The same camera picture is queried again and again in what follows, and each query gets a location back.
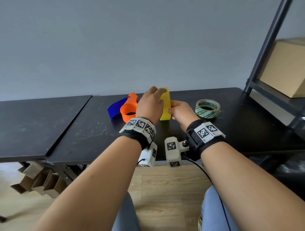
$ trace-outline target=person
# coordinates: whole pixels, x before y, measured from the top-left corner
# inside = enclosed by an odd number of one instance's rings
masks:
[[[165,91],[151,87],[144,93],[136,116],[156,125]],[[198,120],[186,102],[171,101],[171,107],[168,112],[183,131]],[[141,150],[137,140],[118,137],[62,192],[33,230],[139,230],[127,189]],[[305,202],[229,144],[209,146],[201,160],[214,185],[203,201],[203,231],[229,230],[218,195],[231,230],[305,230]]]

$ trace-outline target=gray wall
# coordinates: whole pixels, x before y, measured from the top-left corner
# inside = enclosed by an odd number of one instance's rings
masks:
[[[0,0],[0,101],[240,87],[279,0]],[[305,35],[295,0],[279,37]]]

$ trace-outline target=yellow object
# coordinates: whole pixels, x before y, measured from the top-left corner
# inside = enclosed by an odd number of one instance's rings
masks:
[[[167,92],[163,93],[160,97],[160,99],[163,99],[163,114],[160,118],[160,120],[170,120],[171,118],[171,114],[169,114],[167,112],[167,109],[170,108],[170,91],[168,89],[168,87],[161,87],[161,88],[165,88],[167,90]]]

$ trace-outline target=brown box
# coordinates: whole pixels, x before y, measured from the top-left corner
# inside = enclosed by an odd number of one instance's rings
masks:
[[[23,166],[22,168],[18,169],[18,171],[34,179],[44,169],[44,167],[34,161],[29,161],[28,163],[30,164],[29,166]]]
[[[277,40],[259,79],[291,97],[305,97],[305,38]]]
[[[53,173],[47,181],[43,192],[48,194],[51,198],[56,198],[64,191],[66,187],[67,183],[65,180],[57,173]]]
[[[32,186],[33,186],[35,180],[36,180],[36,178],[32,179],[32,178],[24,175],[23,173],[18,172],[10,186],[13,189],[15,189],[18,193],[22,194],[25,192],[32,191]]]
[[[54,171],[50,169],[40,172],[32,186],[32,189],[41,195],[45,195],[46,193],[43,191],[43,189],[53,173]]]

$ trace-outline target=orange plastic ring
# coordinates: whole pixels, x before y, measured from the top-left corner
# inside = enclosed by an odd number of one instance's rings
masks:
[[[135,117],[135,112],[137,110],[138,105],[137,100],[138,96],[134,92],[132,92],[128,95],[127,101],[121,107],[120,112],[125,123],[127,123],[131,118]]]

